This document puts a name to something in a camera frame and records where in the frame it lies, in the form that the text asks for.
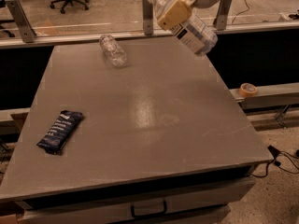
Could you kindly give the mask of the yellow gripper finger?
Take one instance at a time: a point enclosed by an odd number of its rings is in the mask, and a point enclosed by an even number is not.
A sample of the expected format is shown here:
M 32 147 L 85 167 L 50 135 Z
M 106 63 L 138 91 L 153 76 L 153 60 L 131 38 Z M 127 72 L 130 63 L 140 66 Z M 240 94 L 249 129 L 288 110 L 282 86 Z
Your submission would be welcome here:
M 186 21 L 192 15 L 195 0 L 175 0 L 169 2 L 158 17 L 157 23 L 164 30 L 170 30 Z

